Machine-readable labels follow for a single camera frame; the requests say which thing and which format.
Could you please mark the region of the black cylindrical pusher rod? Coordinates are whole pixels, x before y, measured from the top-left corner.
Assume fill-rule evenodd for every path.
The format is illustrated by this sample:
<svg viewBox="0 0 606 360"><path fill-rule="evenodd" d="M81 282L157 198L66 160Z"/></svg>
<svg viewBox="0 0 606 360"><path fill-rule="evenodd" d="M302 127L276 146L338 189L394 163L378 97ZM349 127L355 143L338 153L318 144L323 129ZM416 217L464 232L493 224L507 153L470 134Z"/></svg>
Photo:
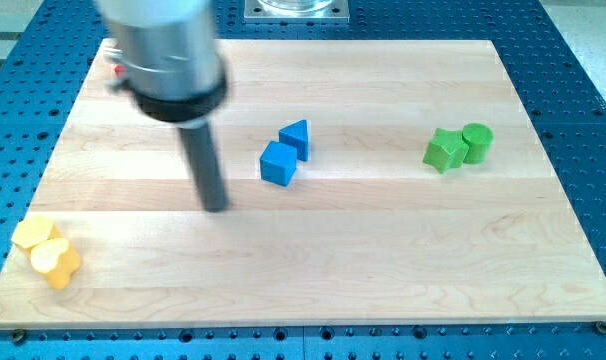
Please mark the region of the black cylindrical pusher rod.
<svg viewBox="0 0 606 360"><path fill-rule="evenodd" d="M190 121L179 127L179 136L203 209L226 210L228 197L209 122Z"/></svg>

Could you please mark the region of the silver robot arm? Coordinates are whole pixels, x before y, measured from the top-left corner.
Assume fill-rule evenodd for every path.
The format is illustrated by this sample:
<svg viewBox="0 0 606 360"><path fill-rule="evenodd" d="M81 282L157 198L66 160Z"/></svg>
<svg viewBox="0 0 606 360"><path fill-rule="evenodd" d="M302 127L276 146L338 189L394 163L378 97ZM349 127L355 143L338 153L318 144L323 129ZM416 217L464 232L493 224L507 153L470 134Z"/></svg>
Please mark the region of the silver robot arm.
<svg viewBox="0 0 606 360"><path fill-rule="evenodd" d="M97 0L126 69L123 86L148 117L174 125L202 207L228 198L208 116L225 99L225 64L215 43L211 0Z"/></svg>

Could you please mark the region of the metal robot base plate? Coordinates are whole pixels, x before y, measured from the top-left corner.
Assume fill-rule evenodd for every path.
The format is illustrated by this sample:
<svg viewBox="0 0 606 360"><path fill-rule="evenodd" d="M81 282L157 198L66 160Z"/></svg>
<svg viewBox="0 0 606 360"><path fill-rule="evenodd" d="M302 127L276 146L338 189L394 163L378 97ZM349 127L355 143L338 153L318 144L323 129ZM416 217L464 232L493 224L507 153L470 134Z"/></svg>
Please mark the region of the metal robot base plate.
<svg viewBox="0 0 606 360"><path fill-rule="evenodd" d="M248 22L323 22L347 23L348 0L245 0L244 19Z"/></svg>

